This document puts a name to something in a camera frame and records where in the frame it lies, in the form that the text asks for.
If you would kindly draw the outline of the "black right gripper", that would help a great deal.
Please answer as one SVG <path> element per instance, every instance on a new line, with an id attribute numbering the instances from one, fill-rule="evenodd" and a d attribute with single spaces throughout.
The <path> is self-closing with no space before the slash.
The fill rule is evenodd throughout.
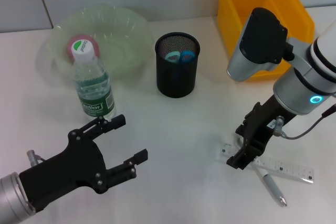
<path id="1" fill-rule="evenodd" d="M 261 156 L 265 151 L 265 146 L 273 136 L 273 129 L 268 125 L 277 116 L 284 117 L 284 122 L 287 124 L 296 115 L 287 111 L 274 95 L 263 105 L 257 102 L 245 116 L 243 123 L 237 128 L 236 133 L 242 136 L 244 141 L 236 141 L 240 149 L 226 161 L 226 164 L 234 169 L 245 169 L 256 157 Z"/>

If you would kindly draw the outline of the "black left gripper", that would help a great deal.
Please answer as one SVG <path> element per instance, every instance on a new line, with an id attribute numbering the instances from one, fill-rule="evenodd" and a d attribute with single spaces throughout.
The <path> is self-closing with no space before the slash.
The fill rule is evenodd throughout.
<path id="1" fill-rule="evenodd" d="M 122 164 L 107 169 L 93 141 L 102 134 L 126 125 L 120 114 L 110 121 L 100 116 L 68 134 L 68 145 L 59 154 L 19 174 L 28 201 L 37 212 L 79 187 L 90 187 L 97 194 L 136 178 L 136 165 L 148 160 L 148 151 L 134 154 Z"/>

